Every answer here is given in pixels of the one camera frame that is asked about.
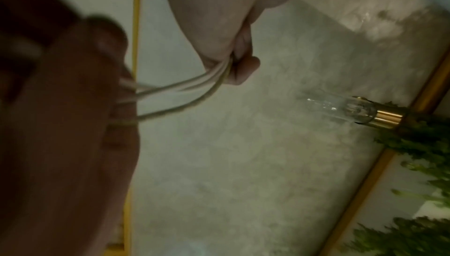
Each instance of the light bulb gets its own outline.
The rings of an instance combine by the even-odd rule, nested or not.
[[[302,95],[301,100],[312,112],[361,124],[373,120],[377,113],[375,104],[366,99],[343,97],[322,90]]]

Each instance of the wooden frame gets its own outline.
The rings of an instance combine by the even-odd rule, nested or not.
[[[411,109],[419,113],[433,113],[449,89],[450,51],[444,56],[441,64],[434,69],[419,95],[412,102]],[[393,150],[384,149],[381,152],[372,170],[361,183],[353,199],[329,234],[318,256],[328,256],[340,242],[348,226],[352,223],[359,209],[370,196],[373,188],[394,156],[395,152]]]
[[[133,0],[132,74],[137,74],[137,50],[139,41],[139,15],[141,0]],[[131,256],[131,189],[123,207],[123,245],[108,246],[104,256]]]

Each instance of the brass lamp socket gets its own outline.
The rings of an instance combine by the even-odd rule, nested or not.
[[[406,116],[406,108],[380,104],[367,100],[363,97],[357,98],[373,103],[376,109],[375,117],[367,123],[360,123],[361,125],[366,125],[373,128],[395,129]]]

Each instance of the fingernail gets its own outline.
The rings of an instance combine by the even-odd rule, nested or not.
[[[127,36],[113,21],[100,16],[87,19],[97,49],[117,62],[123,62],[127,52]]]

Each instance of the clear glass bulb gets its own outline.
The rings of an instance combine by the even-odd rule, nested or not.
[[[368,123],[376,115],[376,107],[370,101],[343,97],[322,90],[305,94],[301,97],[301,100],[312,112],[357,123]]]

